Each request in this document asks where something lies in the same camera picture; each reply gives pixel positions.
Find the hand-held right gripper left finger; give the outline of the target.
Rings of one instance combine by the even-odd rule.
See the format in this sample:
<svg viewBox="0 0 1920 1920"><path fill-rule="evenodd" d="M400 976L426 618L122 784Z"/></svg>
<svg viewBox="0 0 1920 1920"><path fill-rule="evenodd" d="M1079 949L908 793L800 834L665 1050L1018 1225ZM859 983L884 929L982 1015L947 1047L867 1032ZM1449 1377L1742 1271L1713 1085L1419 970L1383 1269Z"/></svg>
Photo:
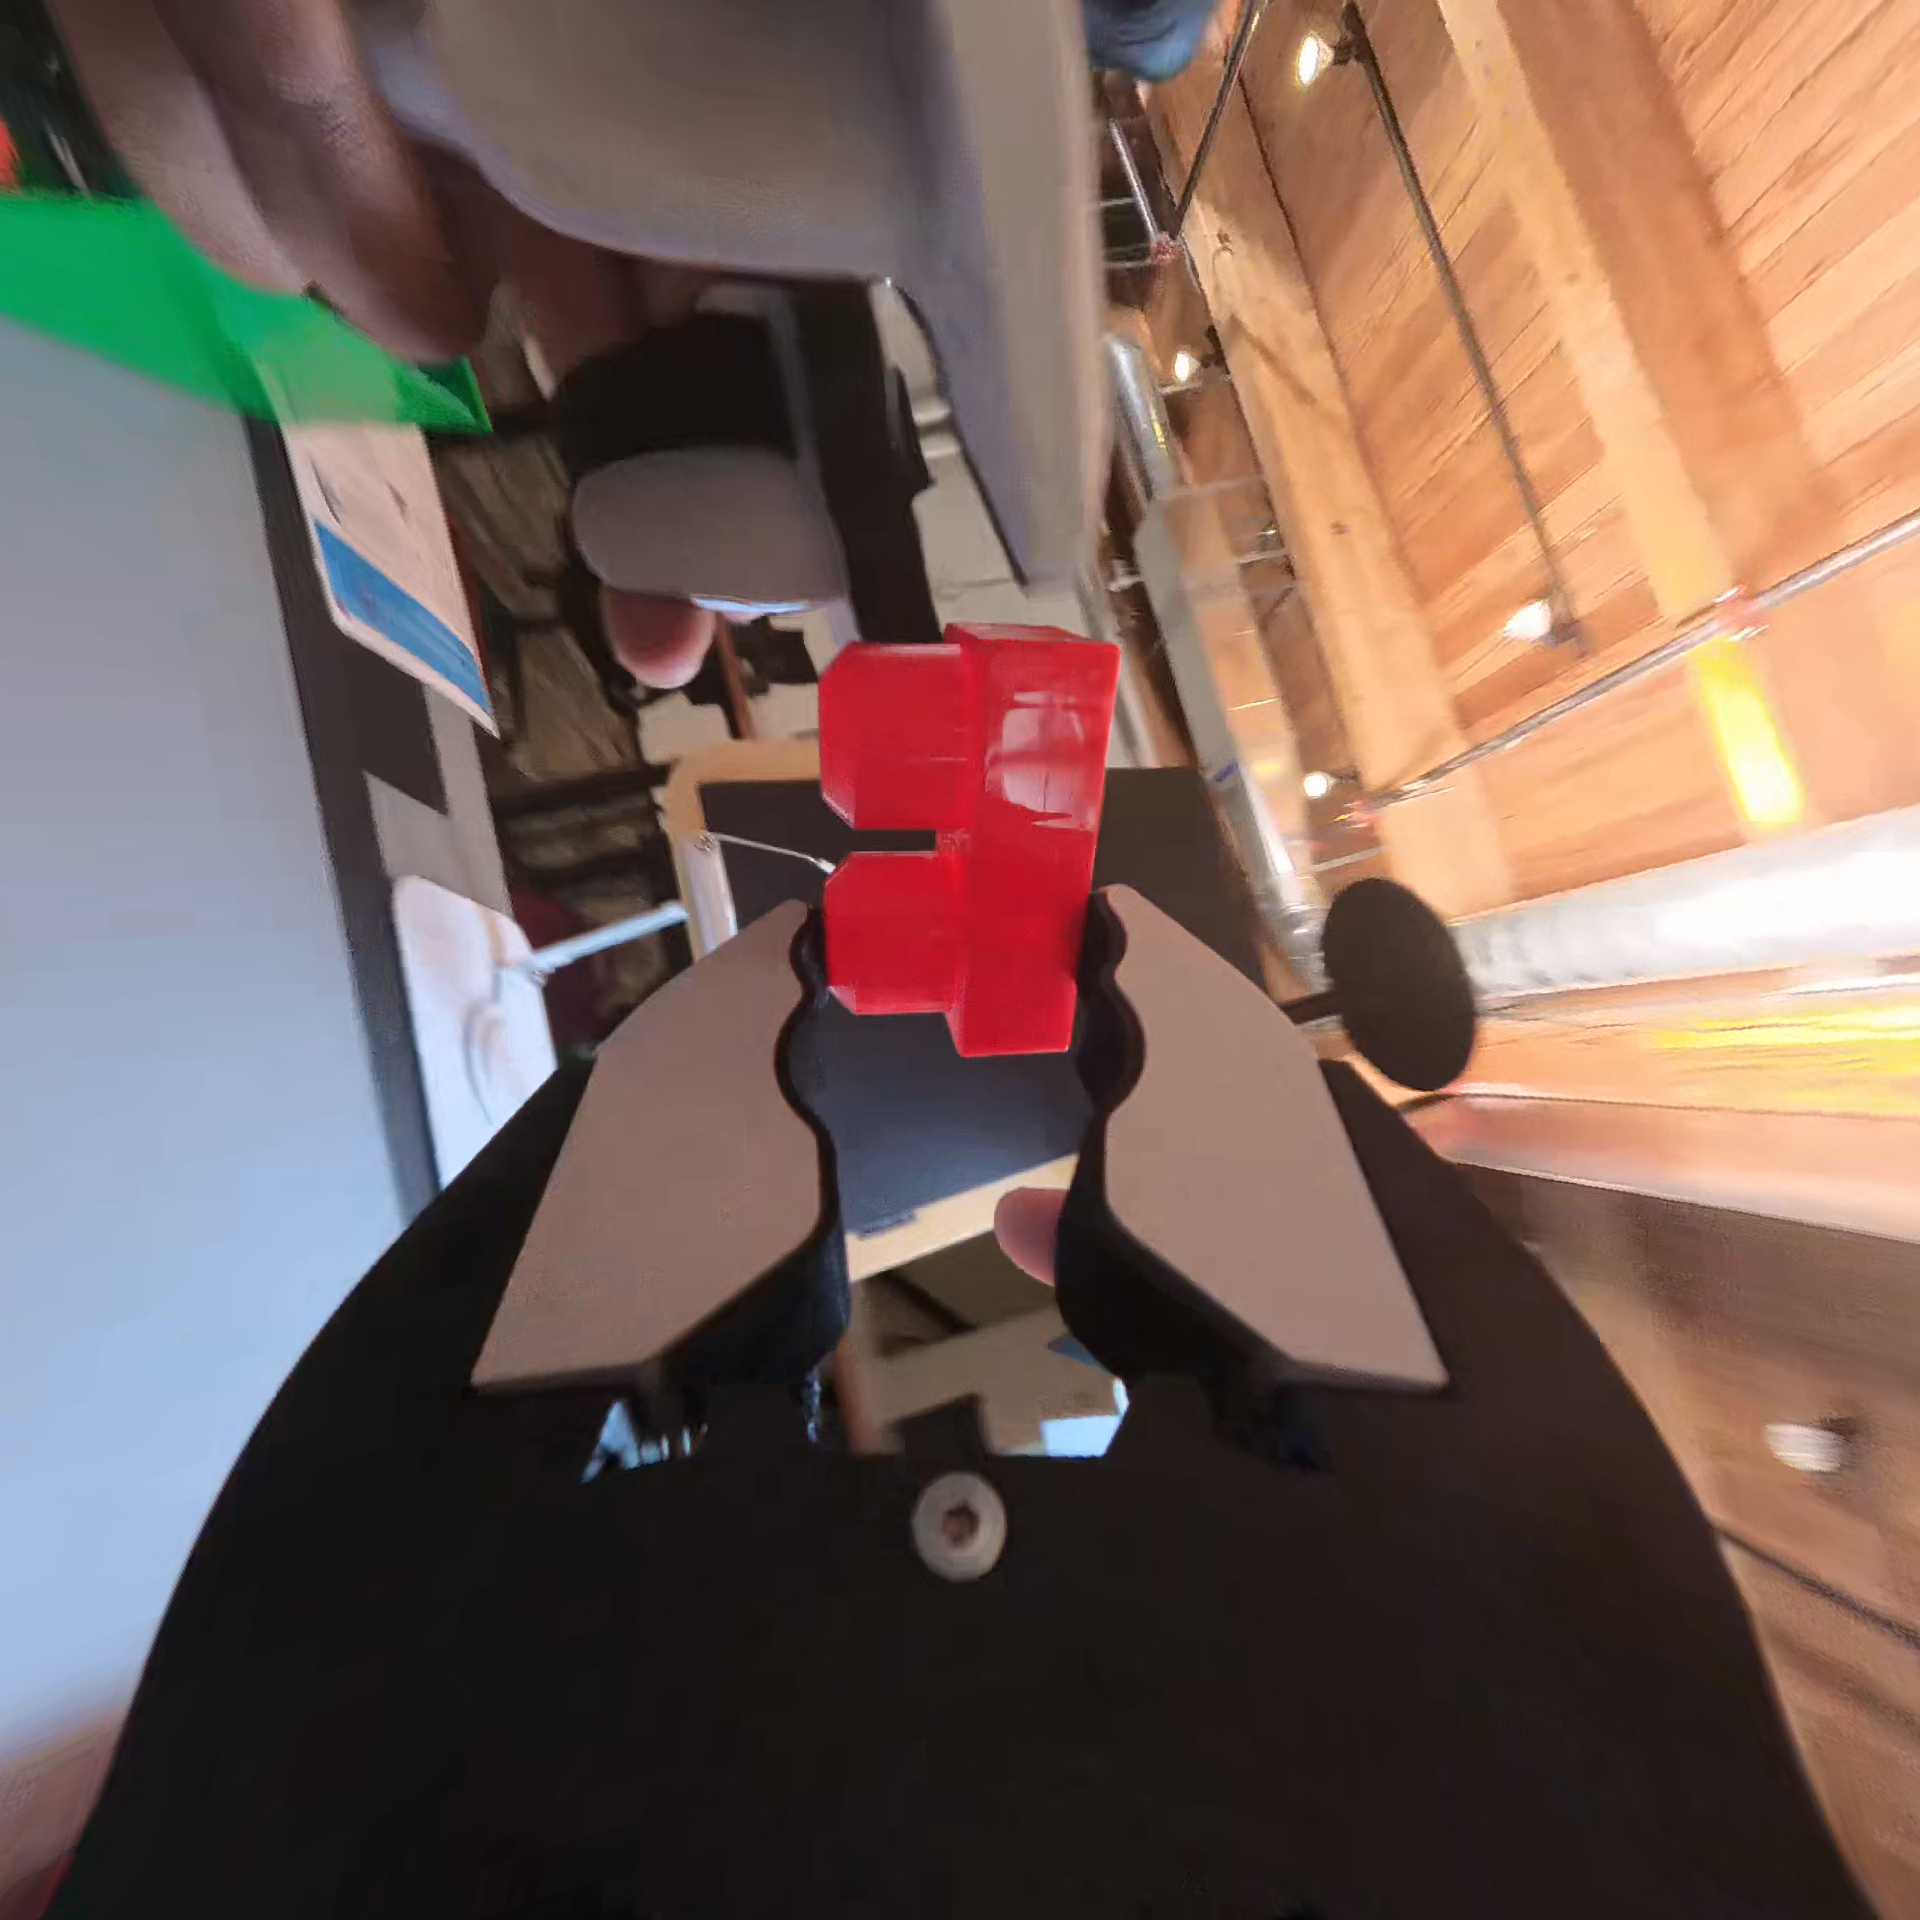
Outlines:
<svg viewBox="0 0 1920 1920"><path fill-rule="evenodd" d="M794 1063L820 945L813 911L781 901L600 1047L478 1393L806 1393L852 1312L833 1145Z"/></svg>

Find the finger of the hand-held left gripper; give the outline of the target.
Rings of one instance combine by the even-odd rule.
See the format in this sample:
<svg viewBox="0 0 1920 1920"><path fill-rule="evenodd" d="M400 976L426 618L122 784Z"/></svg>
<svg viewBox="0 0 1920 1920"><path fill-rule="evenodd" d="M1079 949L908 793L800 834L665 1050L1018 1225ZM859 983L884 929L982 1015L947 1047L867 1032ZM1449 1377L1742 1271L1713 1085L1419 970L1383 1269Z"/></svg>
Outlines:
<svg viewBox="0 0 1920 1920"><path fill-rule="evenodd" d="M940 91L919 142L898 293L1009 571L1065 591L1110 458L1091 128L1074 95Z"/></svg>

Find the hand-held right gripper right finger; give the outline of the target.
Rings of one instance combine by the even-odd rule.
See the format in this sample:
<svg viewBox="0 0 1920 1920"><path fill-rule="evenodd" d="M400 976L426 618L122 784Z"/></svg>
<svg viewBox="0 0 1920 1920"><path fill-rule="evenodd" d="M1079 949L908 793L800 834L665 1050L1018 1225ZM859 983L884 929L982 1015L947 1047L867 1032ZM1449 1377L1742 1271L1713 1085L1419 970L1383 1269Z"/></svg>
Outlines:
<svg viewBox="0 0 1920 1920"><path fill-rule="evenodd" d="M1124 885L1091 903L1079 981L1091 1126L1053 1244L1078 1345L1127 1381L1445 1391L1309 1039Z"/></svg>

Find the red plastic block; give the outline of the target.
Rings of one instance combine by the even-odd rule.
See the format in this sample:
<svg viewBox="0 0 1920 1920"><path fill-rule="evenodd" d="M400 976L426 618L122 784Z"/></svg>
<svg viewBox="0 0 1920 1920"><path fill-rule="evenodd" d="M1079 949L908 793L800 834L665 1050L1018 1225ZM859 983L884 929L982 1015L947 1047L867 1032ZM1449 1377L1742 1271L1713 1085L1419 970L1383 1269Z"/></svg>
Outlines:
<svg viewBox="0 0 1920 1920"><path fill-rule="evenodd" d="M830 994L940 1017L965 1057L1065 1053L1108 782L1120 652L1058 627L854 642L820 680L820 787L854 831L823 886Z"/></svg>

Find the person's left hand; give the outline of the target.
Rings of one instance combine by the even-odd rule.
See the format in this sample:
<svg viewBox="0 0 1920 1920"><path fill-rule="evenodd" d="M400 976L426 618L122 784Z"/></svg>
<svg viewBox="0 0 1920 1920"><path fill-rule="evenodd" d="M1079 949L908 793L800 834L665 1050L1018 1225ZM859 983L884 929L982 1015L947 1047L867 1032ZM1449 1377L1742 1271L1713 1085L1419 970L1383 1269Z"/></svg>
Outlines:
<svg viewBox="0 0 1920 1920"><path fill-rule="evenodd" d="M541 227L396 122L336 2L55 2L95 124L217 266L315 293L396 356L472 353L496 293L556 373L685 319L719 277Z"/></svg>

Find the black round disc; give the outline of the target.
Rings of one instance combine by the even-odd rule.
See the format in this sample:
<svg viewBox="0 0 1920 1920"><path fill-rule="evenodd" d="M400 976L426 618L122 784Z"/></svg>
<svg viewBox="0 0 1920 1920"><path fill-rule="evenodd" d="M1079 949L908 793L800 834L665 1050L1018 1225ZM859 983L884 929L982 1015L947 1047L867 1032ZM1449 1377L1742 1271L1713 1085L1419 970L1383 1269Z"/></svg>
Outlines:
<svg viewBox="0 0 1920 1920"><path fill-rule="evenodd" d="M1281 1006L1293 1025L1337 1020L1358 1057L1415 1093L1449 1089L1479 1035L1479 1003L1453 929L1405 885L1355 880L1324 918L1325 985Z"/></svg>

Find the black board with wooden edge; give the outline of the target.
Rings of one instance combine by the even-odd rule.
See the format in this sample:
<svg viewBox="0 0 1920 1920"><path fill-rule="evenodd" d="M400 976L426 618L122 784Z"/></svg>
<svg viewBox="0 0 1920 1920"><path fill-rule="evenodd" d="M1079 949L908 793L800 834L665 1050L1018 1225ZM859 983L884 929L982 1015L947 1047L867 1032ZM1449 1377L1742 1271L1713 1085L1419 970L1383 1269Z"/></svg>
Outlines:
<svg viewBox="0 0 1920 1920"><path fill-rule="evenodd" d="M818 903L823 874L800 861L924 852L928 831L857 831L821 797L815 741L727 741L681 756L660 793L681 847L683 896L712 888L692 852L713 829L732 905L700 905L713 942L787 899ZM1214 787L1183 765L1112 768L1094 882L1127 885L1265 989L1260 926ZM823 1067L818 1111L835 1145L849 1237L905 1225L975 1186L1035 1184L1070 1162L1091 1118L1067 1053L965 1060L938 1017L857 1019L830 1003L813 1022Z"/></svg>

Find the green plastic bin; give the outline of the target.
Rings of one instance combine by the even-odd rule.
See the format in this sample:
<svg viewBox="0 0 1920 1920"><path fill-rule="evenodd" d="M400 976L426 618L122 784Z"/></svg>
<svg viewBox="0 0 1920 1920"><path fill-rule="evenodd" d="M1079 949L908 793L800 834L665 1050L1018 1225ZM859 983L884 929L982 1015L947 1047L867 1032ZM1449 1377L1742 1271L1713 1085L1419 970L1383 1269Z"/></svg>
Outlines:
<svg viewBox="0 0 1920 1920"><path fill-rule="evenodd" d="M465 360L416 367L315 301L252 288L142 200L6 193L2 313L253 420L457 436L494 429Z"/></svg>

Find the printed instruction sheet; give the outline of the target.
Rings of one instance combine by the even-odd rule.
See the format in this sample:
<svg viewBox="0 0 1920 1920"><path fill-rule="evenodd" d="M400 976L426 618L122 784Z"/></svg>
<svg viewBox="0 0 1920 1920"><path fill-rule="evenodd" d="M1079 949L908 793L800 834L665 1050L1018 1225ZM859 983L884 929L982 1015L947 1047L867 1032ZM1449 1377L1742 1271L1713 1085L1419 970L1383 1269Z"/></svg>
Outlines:
<svg viewBox="0 0 1920 1920"><path fill-rule="evenodd" d="M287 424L281 443L334 622L496 735L489 675L420 429Z"/></svg>

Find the metal ceiling pipe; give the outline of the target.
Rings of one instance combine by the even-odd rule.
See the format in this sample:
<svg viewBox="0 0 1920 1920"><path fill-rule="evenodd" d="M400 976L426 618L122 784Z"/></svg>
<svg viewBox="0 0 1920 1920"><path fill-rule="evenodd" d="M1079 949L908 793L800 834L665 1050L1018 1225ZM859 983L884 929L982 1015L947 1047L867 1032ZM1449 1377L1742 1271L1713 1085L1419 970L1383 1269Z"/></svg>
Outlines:
<svg viewBox="0 0 1920 1920"><path fill-rule="evenodd" d="M1882 563L1911 541L1918 541L1918 511L1885 522L1885 525L1870 533L1840 544L1832 553L1813 560L1767 589L1735 589L1715 599L1705 611L1691 617L1662 644L1579 686L1569 695L1550 701L1547 706L1539 706L1501 733L1479 739L1405 781L1372 792L1364 807L1372 812L1383 812L1415 803L1429 792L1449 784L1460 773L1569 722L1574 716L1599 706L1611 696L1667 675L1721 639L1740 639L1764 629L1773 613L1788 609L1793 604L1821 589L1843 582L1863 566Z"/></svg>

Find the silver metal duct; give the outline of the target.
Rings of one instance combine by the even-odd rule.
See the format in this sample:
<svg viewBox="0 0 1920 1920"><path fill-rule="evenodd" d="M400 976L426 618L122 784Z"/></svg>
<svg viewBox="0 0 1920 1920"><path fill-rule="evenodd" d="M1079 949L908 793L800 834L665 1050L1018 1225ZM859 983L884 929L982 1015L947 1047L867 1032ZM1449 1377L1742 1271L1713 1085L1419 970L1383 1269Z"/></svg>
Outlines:
<svg viewBox="0 0 1920 1920"><path fill-rule="evenodd" d="M1234 455L1227 470L1193 467L1137 335L1110 333L1106 351L1134 576L1195 765L1271 942L1307 989L1322 989L1327 893L1309 825L1309 768L1262 629L1293 599L1271 495L1260 467Z"/></svg>
<svg viewBox="0 0 1920 1920"><path fill-rule="evenodd" d="M1486 1008L1918 951L1918 808L1600 880L1453 920Z"/></svg>

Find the black track light rail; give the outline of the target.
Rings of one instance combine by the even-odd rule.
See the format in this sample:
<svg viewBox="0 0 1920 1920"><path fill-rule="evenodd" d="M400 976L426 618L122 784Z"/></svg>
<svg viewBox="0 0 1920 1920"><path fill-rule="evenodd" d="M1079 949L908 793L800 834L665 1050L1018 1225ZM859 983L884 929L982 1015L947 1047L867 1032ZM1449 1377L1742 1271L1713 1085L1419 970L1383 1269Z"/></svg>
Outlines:
<svg viewBox="0 0 1920 1920"><path fill-rule="evenodd" d="M1502 625L1510 639L1532 648L1566 648L1583 651L1587 637L1574 606L1572 585L1556 544L1549 533L1547 504L1534 472L1520 445L1520 434L1512 420L1495 360L1482 337L1473 307L1467 299L1467 285L1455 266L1453 252L1445 238L1442 223L1428 193L1428 182L1419 168L1412 142L1402 124L1399 103L1383 75L1380 51L1362 18L1360 4L1346 2L1334 13L1332 49L1319 58L1322 72L1337 67L1355 67L1366 86L1373 117L1389 147L1389 156L1399 173L1399 185L1412 212L1420 249L1436 277L1438 291L1453 324L1455 341L1467 358L1468 373L1486 416L1486 424L1497 440L1501 467L1520 505L1526 541L1537 563L1537 595Z"/></svg>

